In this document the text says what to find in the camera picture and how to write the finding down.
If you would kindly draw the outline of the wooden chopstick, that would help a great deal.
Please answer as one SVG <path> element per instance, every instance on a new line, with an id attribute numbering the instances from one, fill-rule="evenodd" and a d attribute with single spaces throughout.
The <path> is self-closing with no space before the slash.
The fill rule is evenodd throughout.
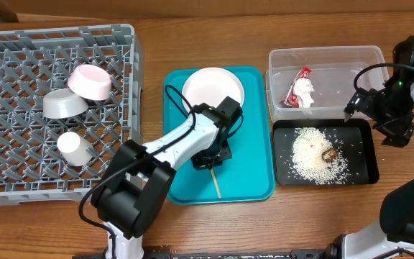
<path id="1" fill-rule="evenodd" d="M 220 191 L 220 188 L 219 188 L 219 184 L 218 184 L 214 169 L 213 168 L 210 169 L 210 172 L 211 172 L 211 177 L 212 177 L 212 180 L 213 180 L 213 184 L 214 184 L 215 189 L 216 189 L 217 196 L 218 196 L 219 199 L 221 199 L 222 195 L 221 195 L 221 191 Z"/>

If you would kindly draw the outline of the dark brown food scrap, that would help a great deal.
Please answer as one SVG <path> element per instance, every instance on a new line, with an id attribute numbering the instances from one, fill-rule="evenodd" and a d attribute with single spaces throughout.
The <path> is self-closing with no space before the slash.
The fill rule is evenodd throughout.
<path id="1" fill-rule="evenodd" d="M 322 159 L 327 162 L 331 163 L 333 162 L 338 156 L 338 153 L 334 148 L 329 148 L 322 152 Z"/>

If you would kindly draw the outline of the white tissue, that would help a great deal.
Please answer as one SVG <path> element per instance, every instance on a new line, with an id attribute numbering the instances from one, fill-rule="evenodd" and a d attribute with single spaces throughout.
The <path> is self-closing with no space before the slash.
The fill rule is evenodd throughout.
<path id="1" fill-rule="evenodd" d="M 299 78 L 293 86 L 295 108 L 307 109 L 314 103 L 311 94 L 314 92 L 313 84 L 308 78 Z"/>

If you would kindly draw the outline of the pile of white rice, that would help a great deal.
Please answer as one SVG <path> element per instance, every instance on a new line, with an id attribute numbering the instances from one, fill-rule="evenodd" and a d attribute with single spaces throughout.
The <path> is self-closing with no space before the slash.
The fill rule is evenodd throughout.
<path id="1" fill-rule="evenodd" d="M 277 182 L 283 186 L 349 185 L 368 181 L 362 136 L 357 127 L 279 128 L 274 132 Z M 322 152 L 334 148 L 327 163 Z"/>

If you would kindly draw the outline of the red snack wrapper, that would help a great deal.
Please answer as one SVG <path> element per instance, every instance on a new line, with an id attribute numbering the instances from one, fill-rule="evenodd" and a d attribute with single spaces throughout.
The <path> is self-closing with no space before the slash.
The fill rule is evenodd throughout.
<path id="1" fill-rule="evenodd" d="M 290 89 L 283 99 L 283 103 L 292 108 L 309 108 L 314 100 L 311 80 L 308 78 L 312 70 L 306 66 L 300 69 L 290 84 Z"/>

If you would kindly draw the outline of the large white round plate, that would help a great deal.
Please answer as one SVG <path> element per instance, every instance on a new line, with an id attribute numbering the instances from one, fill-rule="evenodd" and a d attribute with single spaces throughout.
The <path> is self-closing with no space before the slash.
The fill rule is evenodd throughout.
<path id="1" fill-rule="evenodd" d="M 182 95 L 191 106 L 206 103 L 217 107 L 227 96 L 244 103 L 244 87 L 232 72 L 217 67 L 202 68 L 188 77 Z"/>

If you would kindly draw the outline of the white ceramic cup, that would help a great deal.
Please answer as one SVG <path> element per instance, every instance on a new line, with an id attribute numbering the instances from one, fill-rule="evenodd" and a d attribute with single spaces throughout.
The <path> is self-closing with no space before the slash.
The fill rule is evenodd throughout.
<path id="1" fill-rule="evenodd" d="M 85 165 L 92 155 L 88 148 L 92 144 L 75 132 L 64 132 L 57 139 L 57 148 L 64 159 L 73 166 Z"/>

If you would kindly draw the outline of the small pink-rimmed white bowl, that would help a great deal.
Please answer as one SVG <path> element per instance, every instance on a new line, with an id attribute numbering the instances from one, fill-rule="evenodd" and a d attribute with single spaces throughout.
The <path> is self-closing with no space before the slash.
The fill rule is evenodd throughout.
<path id="1" fill-rule="evenodd" d="M 68 79 L 68 87 L 71 91 L 94 101 L 109 98 L 111 85 L 110 75 L 104 69 L 89 64 L 77 66 Z"/>

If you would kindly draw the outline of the grey shallow bowl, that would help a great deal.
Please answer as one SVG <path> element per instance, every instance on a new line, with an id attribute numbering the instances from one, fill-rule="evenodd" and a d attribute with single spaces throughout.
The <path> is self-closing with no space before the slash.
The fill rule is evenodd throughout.
<path id="1" fill-rule="evenodd" d="M 86 101 L 69 88 L 51 91 L 42 99 L 43 117 L 64 119 L 74 117 L 88 109 Z"/>

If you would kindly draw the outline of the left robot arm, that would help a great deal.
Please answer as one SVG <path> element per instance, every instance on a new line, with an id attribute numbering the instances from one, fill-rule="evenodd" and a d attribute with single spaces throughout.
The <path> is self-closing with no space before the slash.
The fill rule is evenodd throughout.
<path id="1" fill-rule="evenodd" d="M 232 157 L 228 138 L 242 117 L 240 103 L 226 97 L 217 107 L 195 105 L 184 123 L 158 140 L 121 145 L 91 194 L 109 234 L 106 258 L 130 256 L 131 239 L 154 222 L 182 165 L 210 170 Z"/>

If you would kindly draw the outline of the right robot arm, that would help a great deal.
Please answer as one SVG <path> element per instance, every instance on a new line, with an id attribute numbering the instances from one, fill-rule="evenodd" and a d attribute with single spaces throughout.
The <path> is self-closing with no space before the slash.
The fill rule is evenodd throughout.
<path id="1" fill-rule="evenodd" d="M 344 108 L 349 121 L 360 112 L 374 121 L 384 135 L 383 145 L 405 147 L 414 135 L 414 36 L 398 43 L 391 63 L 392 76 L 380 90 L 354 86 L 355 93 Z M 326 248 L 325 258 L 414 258 L 414 178 L 384 198 L 379 219 L 358 232 L 340 235 Z"/>

